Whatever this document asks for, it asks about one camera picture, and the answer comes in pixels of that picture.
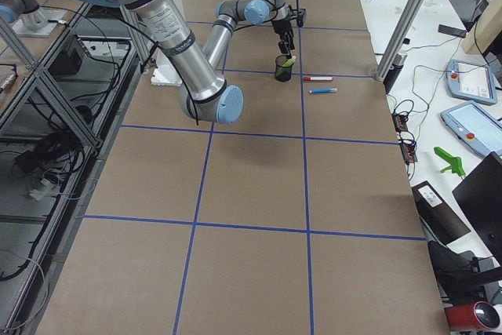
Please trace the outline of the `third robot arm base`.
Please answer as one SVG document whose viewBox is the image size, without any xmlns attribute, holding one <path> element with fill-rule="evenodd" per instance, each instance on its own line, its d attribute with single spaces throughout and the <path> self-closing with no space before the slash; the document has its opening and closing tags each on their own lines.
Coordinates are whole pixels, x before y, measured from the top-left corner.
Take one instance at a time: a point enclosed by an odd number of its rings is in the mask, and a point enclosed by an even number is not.
<svg viewBox="0 0 502 335">
<path fill-rule="evenodd" d="M 21 37 L 47 38 L 65 15 L 65 10 L 44 9 L 38 0 L 1 0 L 1 19 Z"/>
</svg>

